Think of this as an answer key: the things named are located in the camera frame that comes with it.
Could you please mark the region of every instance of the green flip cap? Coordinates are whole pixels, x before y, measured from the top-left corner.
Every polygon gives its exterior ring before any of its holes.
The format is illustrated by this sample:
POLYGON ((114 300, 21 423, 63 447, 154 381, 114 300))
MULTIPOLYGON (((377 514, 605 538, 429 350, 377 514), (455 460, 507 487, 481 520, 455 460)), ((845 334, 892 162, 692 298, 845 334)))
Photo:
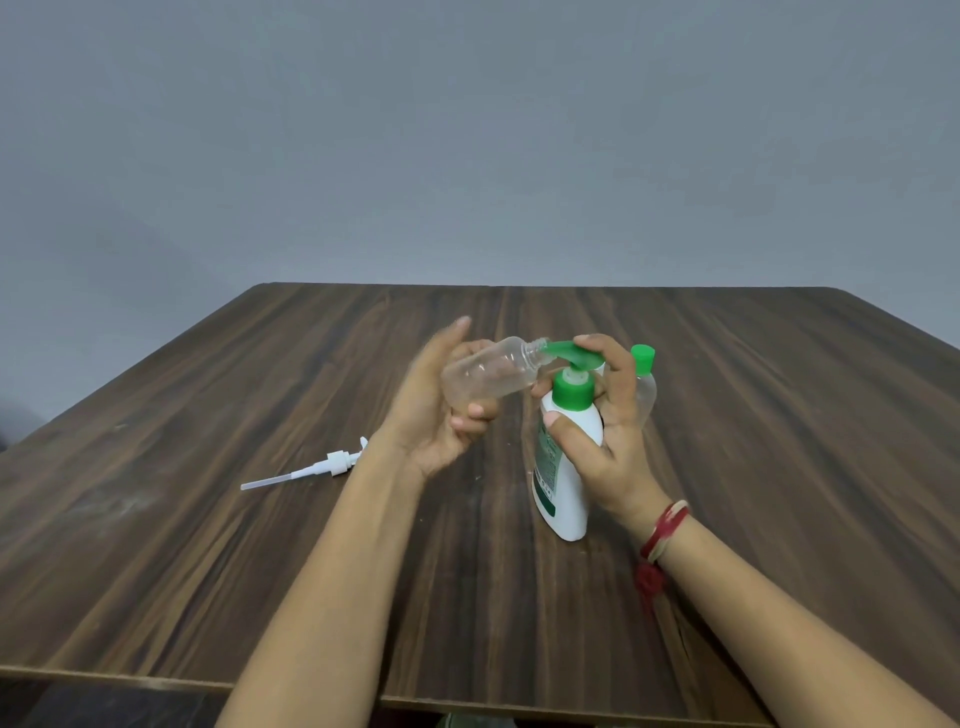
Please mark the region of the green flip cap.
POLYGON ((654 368, 654 355, 657 351, 646 344, 636 344, 630 348, 636 362, 636 375, 647 376, 654 368))
POLYGON ((593 404, 593 374, 604 363, 597 352, 578 347, 572 341, 555 341, 547 344, 544 351, 560 359, 566 359, 570 366, 558 372, 553 379, 553 401, 571 412, 583 412, 593 404))

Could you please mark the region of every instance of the bracelet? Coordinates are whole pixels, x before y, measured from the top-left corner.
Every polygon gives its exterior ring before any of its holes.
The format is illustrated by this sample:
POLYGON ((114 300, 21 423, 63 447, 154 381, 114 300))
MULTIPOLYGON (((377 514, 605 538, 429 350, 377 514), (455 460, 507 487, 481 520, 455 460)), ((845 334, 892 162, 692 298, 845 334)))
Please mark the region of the bracelet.
POLYGON ((685 500, 672 503, 654 525, 654 532, 640 549, 640 562, 636 565, 634 583, 643 600, 643 610, 648 616, 653 616, 653 598, 663 591, 666 577, 663 570, 657 566, 657 560, 666 551, 670 538, 684 521, 690 508, 685 500))
POLYGON ((670 537, 686 518, 690 512, 689 505, 685 500, 678 500, 672 503, 657 519, 654 525, 654 532, 650 534, 647 543, 640 549, 640 558, 656 564, 663 552, 666 551, 667 542, 670 537))

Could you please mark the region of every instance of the small clear bottle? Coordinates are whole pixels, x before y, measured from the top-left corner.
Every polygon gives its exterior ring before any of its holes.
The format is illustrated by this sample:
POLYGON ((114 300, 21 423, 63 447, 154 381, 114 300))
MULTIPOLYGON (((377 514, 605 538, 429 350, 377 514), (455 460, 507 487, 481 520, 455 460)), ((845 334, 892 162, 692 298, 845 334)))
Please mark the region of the small clear bottle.
POLYGON ((549 339, 529 344, 519 336, 498 341, 466 359, 448 364, 440 375, 444 397, 454 407, 496 400, 537 381, 537 371, 557 357, 546 351, 549 339))
POLYGON ((654 356, 657 351, 646 344, 630 348, 636 362, 636 419, 643 427, 657 402, 657 381, 654 379, 654 356))

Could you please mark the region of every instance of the green label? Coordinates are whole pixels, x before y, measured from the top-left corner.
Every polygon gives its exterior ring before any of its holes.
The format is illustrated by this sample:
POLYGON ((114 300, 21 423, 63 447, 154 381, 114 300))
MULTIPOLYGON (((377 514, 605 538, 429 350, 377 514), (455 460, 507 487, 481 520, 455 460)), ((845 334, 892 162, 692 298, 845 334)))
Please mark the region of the green label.
POLYGON ((560 468, 560 459, 564 452, 550 437, 543 422, 540 423, 540 433, 537 437, 537 466, 534 468, 534 490, 540 505, 550 516, 557 515, 557 506, 553 499, 557 494, 557 470, 560 468))

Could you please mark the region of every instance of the wood grain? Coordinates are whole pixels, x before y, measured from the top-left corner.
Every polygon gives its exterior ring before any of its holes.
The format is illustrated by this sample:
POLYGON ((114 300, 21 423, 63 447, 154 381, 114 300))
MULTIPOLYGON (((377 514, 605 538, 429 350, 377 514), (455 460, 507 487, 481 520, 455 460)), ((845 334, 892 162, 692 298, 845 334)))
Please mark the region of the wood grain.
MULTIPOLYGON (((255 286, 0 455, 0 671, 228 689, 345 478, 239 484, 370 435, 464 313, 477 337, 656 347, 665 487, 960 718, 960 352, 823 288, 255 286)), ((534 423, 508 398, 428 487, 383 701, 768 722, 679 595, 644 616, 611 519, 572 545, 542 522, 534 423)))

